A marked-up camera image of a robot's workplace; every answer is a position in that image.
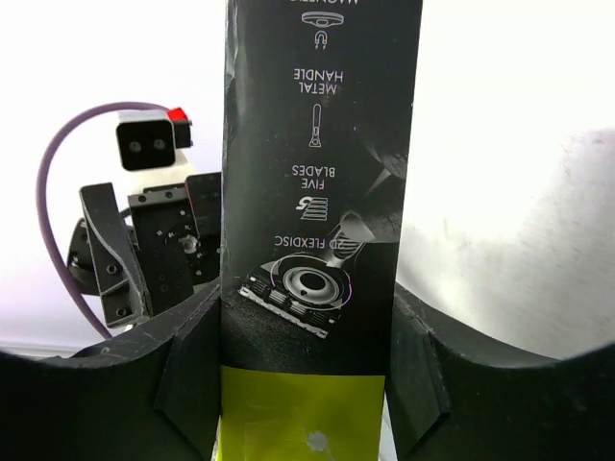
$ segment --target white background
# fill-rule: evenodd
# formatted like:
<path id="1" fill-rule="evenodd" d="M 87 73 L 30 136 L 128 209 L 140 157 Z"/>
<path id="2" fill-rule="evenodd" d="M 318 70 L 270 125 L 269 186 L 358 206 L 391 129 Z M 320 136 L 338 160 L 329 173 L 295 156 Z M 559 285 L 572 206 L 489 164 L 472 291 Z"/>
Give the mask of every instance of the white background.
<path id="1" fill-rule="evenodd" d="M 582 175 L 554 182 L 585 156 L 608 163 L 614 153 L 610 137 L 579 135 L 615 127 L 611 4 L 429 0 L 424 8 L 400 281 L 475 328 L 554 356 L 615 337 L 615 223 L 604 207 L 591 223 L 583 214 L 611 181 L 578 166 Z M 0 347 L 74 351 L 98 340 L 37 229 L 37 163 L 67 119 L 112 101 L 181 106 L 196 129 L 191 161 L 219 170 L 224 15 L 222 0 L 3 4 Z M 81 215 L 79 187 L 120 174 L 114 122 L 83 126 L 53 164 L 49 203 L 63 253 Z M 577 233 L 571 222 L 580 222 Z M 604 260 L 584 270 L 567 252 L 572 240 L 588 252 L 582 240 L 597 228 L 606 230 Z M 533 258 L 520 235 L 539 237 Z M 519 258 L 528 273 L 512 271 Z M 562 263 L 568 270 L 559 275 Z"/>

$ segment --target purple cable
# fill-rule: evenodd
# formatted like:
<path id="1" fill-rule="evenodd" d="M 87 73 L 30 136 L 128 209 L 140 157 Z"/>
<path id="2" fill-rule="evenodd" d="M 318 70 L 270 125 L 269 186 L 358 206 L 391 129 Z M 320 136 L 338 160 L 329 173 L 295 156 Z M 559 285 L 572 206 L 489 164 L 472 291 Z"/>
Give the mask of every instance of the purple cable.
<path id="1" fill-rule="evenodd" d="M 40 161 L 37 175 L 37 214 L 38 214 L 38 226 L 40 227 L 40 233 L 42 239 L 45 242 L 47 253 L 51 257 L 51 262 L 56 268 L 56 272 L 60 276 L 60 280 L 66 288 L 66 291 L 75 302 L 81 313 L 86 317 L 90 325 L 96 329 L 105 339 L 111 338 L 111 333 L 107 328 L 98 320 L 98 317 L 92 312 L 91 308 L 86 302 L 86 299 L 81 294 L 77 283 L 73 279 L 72 275 L 68 271 L 68 268 L 64 265 L 64 260 L 58 248 L 58 243 L 54 237 L 53 230 L 51 229 L 51 222 L 49 221 L 49 210 L 47 208 L 47 180 L 49 179 L 49 169 L 51 162 L 56 155 L 56 152 L 62 145 L 63 141 L 81 124 L 87 120 L 103 115 L 105 113 L 117 112 L 119 110 L 149 110 L 149 109 L 162 109 L 167 110 L 163 106 L 149 103 L 138 102 L 120 102 L 104 104 L 92 109 L 88 109 L 85 112 L 80 113 L 69 122 L 67 122 L 53 137 L 45 153 Z"/>

